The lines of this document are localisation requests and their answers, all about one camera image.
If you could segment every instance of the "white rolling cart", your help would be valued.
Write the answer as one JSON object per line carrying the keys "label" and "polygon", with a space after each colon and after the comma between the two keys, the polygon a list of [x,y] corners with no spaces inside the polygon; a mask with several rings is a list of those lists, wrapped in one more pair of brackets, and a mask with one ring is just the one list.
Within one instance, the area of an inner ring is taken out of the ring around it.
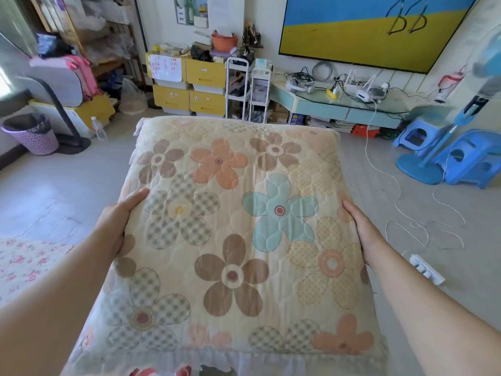
{"label": "white rolling cart", "polygon": [[[245,63],[246,65],[243,66],[242,64],[236,64],[235,62]],[[249,62],[246,59],[242,59],[242,58],[237,58],[237,57],[230,56],[227,59],[227,61],[226,61],[226,115],[225,116],[226,116],[227,119],[229,118],[229,116],[228,116],[228,103],[229,103],[229,100],[236,100],[236,101],[239,101],[239,102],[243,103],[243,106],[242,106],[242,109],[243,109],[243,111],[242,111],[242,120],[246,119],[245,118],[245,116],[246,116],[246,106],[247,106],[247,102],[249,100],[249,95],[251,94],[249,92],[248,87],[247,87],[250,69],[251,68],[250,68]],[[230,95],[229,79],[230,79],[230,71],[231,70],[240,71],[240,72],[246,74],[245,88],[244,88],[244,94],[243,94],[243,96]]]}
{"label": "white rolling cart", "polygon": [[263,114],[263,124],[266,124],[266,113],[270,103],[270,85],[272,79],[271,67],[264,69],[254,68],[252,70],[252,81],[250,83],[250,108],[248,120],[252,119],[254,106],[265,107]]}

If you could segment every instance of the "paper on wall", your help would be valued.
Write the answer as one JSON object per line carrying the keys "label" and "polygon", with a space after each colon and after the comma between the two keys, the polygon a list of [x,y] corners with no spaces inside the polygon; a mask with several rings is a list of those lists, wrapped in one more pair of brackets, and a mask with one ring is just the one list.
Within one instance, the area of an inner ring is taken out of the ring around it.
{"label": "paper on wall", "polygon": [[217,32],[223,36],[231,37],[231,28],[228,22],[231,21],[231,0],[207,0],[207,11],[209,19]]}
{"label": "paper on wall", "polygon": [[154,79],[182,81],[181,58],[152,54],[150,58],[151,75]]}

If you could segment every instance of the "pink rose pattern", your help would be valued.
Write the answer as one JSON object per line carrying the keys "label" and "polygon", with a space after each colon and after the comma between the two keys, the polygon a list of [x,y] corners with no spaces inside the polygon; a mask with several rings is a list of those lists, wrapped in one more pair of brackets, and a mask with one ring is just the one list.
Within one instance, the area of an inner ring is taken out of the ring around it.
{"label": "pink rose pattern", "polygon": [[0,238],[0,307],[52,269],[72,248],[69,244]]}

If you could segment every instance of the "water bottle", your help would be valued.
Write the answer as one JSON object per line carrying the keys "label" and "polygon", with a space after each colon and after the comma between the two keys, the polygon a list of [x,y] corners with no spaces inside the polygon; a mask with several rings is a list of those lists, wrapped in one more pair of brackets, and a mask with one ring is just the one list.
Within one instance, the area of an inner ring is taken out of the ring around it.
{"label": "water bottle", "polygon": [[108,141],[108,136],[106,136],[106,132],[104,131],[104,126],[101,123],[101,121],[96,119],[95,116],[93,116],[91,119],[92,119],[92,128],[94,129],[94,132],[96,132],[98,140]]}

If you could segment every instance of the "teal flower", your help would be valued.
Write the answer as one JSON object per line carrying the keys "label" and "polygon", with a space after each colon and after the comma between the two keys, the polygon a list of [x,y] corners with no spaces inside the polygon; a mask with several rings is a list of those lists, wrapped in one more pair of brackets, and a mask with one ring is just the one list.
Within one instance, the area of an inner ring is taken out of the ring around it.
{"label": "teal flower", "polygon": [[282,174],[273,174],[266,183],[268,195],[246,192],[243,208],[252,216],[262,216],[256,223],[253,244],[261,252],[272,252],[280,244],[282,231],[289,241],[312,243],[313,230],[301,218],[314,215],[318,202],[313,196],[296,195],[289,199],[291,183]]}

